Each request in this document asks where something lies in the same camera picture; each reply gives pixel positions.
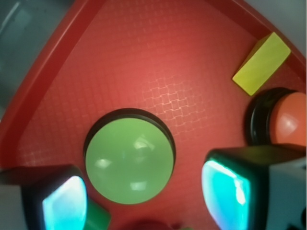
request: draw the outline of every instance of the wooden block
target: wooden block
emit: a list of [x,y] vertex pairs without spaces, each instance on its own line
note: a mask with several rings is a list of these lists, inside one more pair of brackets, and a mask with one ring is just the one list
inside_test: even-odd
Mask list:
[[252,96],[282,65],[291,50],[272,33],[256,43],[232,80]]

